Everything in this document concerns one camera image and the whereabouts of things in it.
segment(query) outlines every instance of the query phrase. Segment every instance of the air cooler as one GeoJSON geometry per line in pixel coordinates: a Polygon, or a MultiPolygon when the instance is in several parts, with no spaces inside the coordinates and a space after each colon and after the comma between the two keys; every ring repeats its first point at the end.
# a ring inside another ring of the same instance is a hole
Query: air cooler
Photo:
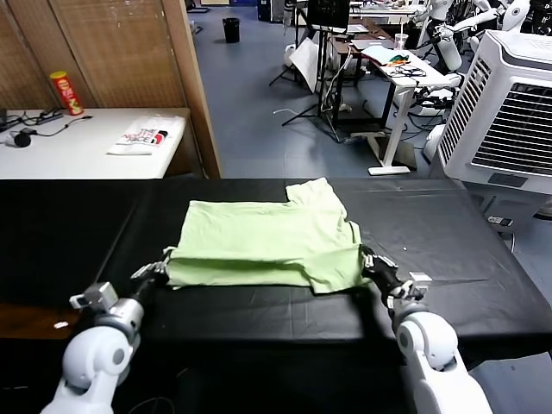
{"type": "Polygon", "coordinates": [[[552,194],[552,38],[487,31],[448,117],[431,177],[461,180],[498,231],[552,194]]]}

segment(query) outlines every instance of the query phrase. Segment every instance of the black trash bin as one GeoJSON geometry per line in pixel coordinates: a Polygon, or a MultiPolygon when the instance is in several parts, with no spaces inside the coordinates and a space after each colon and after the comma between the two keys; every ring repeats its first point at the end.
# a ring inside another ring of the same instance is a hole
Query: black trash bin
{"type": "Polygon", "coordinates": [[[223,26],[227,43],[237,43],[240,41],[240,19],[236,17],[223,19],[223,26]]]}

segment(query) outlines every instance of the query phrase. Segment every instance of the pringles can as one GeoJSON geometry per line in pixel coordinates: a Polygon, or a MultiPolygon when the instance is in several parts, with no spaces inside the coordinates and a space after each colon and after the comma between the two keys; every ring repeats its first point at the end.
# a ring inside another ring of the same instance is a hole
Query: pringles can
{"type": "Polygon", "coordinates": [[[61,99],[69,111],[69,114],[82,114],[85,110],[83,110],[82,106],[80,106],[77,94],[72,88],[71,82],[69,82],[69,79],[67,78],[67,72],[54,72],[50,74],[50,79],[53,80],[55,88],[60,93],[61,99]]]}

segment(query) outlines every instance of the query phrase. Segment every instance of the white desk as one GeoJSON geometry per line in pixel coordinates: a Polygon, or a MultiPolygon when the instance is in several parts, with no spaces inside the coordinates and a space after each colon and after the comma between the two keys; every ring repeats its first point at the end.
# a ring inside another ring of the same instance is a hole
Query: white desk
{"type": "MultiPolygon", "coordinates": [[[[28,116],[39,113],[39,110],[27,111],[28,116]]],[[[20,115],[22,111],[9,114],[20,115]]],[[[191,134],[189,110],[184,108],[86,110],[83,115],[94,117],[75,122],[52,137],[33,135],[29,147],[0,144],[0,179],[159,179],[165,175],[185,132],[191,134]],[[106,154],[136,118],[147,115],[182,116],[185,126],[174,137],[167,138],[152,155],[106,154]]],[[[29,128],[52,134],[78,117],[65,115],[29,128]]],[[[2,132],[0,141],[10,130],[23,128],[19,124],[2,132]]]]}
{"type": "Polygon", "coordinates": [[[349,17],[397,17],[397,16],[412,16],[417,11],[422,10],[423,6],[404,6],[400,9],[392,9],[391,7],[372,7],[363,8],[357,3],[351,2],[349,5],[349,17]]]}
{"type": "Polygon", "coordinates": [[[412,96],[414,95],[414,90],[417,87],[424,86],[447,86],[450,84],[449,80],[436,71],[433,67],[429,66],[423,60],[418,58],[414,53],[406,51],[410,57],[410,66],[415,66],[418,69],[422,69],[426,76],[419,76],[413,78],[394,78],[390,76],[396,67],[393,66],[378,66],[378,68],[389,78],[391,82],[395,84],[397,90],[395,93],[401,94],[402,99],[400,100],[400,105],[397,110],[397,120],[393,126],[391,136],[389,137],[389,143],[387,144],[386,153],[383,160],[380,158],[380,146],[376,141],[374,135],[368,135],[368,144],[375,154],[378,162],[381,166],[376,166],[368,168],[370,175],[389,175],[389,174],[405,174],[409,173],[410,170],[406,166],[393,166],[392,162],[395,158],[395,153],[397,152],[397,146],[400,142],[400,137],[403,134],[403,127],[406,122],[406,117],[408,116],[408,110],[410,109],[412,96]]]}

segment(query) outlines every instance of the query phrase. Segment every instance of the blue floor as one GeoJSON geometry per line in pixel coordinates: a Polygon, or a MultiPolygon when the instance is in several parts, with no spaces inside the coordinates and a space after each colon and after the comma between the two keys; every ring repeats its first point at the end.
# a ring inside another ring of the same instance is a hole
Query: blue floor
{"type": "MultiPolygon", "coordinates": [[[[256,8],[212,8],[205,15],[190,15],[203,30],[195,35],[224,178],[367,178],[377,161],[366,144],[342,145],[302,119],[281,127],[291,113],[316,102],[306,89],[284,80],[268,83],[282,69],[285,45],[293,30],[259,22],[256,8]],[[239,17],[241,42],[226,44],[222,19],[239,17]]],[[[347,104],[369,98],[377,116],[388,84],[380,79],[362,81],[359,90],[345,89],[347,104]]],[[[390,116],[388,126],[392,126],[390,116]]],[[[407,132],[417,132],[408,125],[407,132]]],[[[425,133],[409,140],[422,147],[425,133]]],[[[417,172],[406,178],[426,178],[429,166],[417,150],[417,172]]],[[[552,222],[534,219],[517,234],[514,254],[543,295],[552,303],[552,222]]],[[[488,361],[472,371],[484,387],[496,413],[552,412],[552,362],[548,354],[513,361],[488,361]]]]}

